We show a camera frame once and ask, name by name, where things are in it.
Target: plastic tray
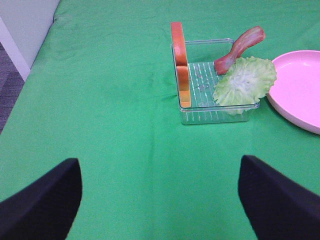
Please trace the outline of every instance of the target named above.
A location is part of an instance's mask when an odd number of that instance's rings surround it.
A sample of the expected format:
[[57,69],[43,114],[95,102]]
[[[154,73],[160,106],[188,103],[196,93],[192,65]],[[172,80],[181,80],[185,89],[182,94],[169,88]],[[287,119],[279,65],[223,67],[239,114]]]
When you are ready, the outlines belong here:
[[191,95],[190,107],[182,107],[180,103],[175,53],[171,46],[182,124],[244,122],[249,120],[251,110],[260,106],[259,103],[222,106],[217,105],[213,99],[215,86],[223,78],[223,75],[216,73],[214,60],[226,55],[233,43],[234,41],[230,38],[185,42]]

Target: toy bread slice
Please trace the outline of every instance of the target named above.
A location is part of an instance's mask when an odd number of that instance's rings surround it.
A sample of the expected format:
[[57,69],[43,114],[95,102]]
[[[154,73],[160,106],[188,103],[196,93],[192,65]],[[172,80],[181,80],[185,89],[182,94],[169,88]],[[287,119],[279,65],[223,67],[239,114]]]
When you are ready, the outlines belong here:
[[175,56],[175,68],[178,80],[180,105],[183,108],[191,107],[191,95],[189,87],[189,68],[185,37],[181,22],[171,22],[173,51]]

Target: white wall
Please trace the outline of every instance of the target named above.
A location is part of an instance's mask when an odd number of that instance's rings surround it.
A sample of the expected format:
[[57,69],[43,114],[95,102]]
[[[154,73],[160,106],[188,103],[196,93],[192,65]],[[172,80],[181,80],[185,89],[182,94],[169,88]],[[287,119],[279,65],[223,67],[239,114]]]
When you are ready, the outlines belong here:
[[60,0],[0,0],[0,42],[26,80]]

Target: table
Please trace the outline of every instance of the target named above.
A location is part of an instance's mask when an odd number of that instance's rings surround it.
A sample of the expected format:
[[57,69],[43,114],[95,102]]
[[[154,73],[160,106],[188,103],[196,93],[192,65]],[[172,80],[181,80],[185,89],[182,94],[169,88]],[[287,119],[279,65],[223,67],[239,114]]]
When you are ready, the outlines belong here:
[[0,136],[0,200],[70,157],[83,197],[68,240],[257,239],[237,193],[256,155],[320,194],[320,137],[262,99],[250,120],[182,125],[170,22],[185,39],[236,39],[245,54],[319,50],[317,1],[61,0]]

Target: green tablecloth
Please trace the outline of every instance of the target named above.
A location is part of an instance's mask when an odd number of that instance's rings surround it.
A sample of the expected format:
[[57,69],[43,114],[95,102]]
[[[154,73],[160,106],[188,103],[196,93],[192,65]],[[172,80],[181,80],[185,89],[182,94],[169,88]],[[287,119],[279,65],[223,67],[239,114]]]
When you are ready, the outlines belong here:
[[186,40],[260,25],[267,37],[246,54],[274,59],[320,49],[319,12],[313,0],[61,0],[0,136],[0,200],[77,157],[67,239],[256,239],[237,193],[242,155],[320,194],[320,137],[266,99],[247,122],[182,125],[170,22]]

